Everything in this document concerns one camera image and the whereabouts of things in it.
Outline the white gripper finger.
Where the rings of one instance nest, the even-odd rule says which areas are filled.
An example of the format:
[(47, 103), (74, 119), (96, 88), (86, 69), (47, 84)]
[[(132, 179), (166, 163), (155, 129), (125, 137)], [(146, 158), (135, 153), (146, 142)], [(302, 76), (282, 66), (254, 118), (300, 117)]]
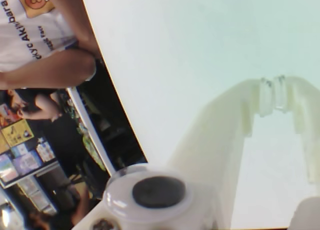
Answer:
[(244, 142), (254, 117), (273, 112), (273, 82), (249, 79), (211, 100), (181, 139), (167, 166), (193, 189), (186, 228), (230, 229)]
[(290, 221), (289, 230), (320, 228), (320, 89), (296, 76), (273, 79), (274, 108), (291, 112), (295, 132), (300, 135), (307, 176), (317, 196), (302, 200)]

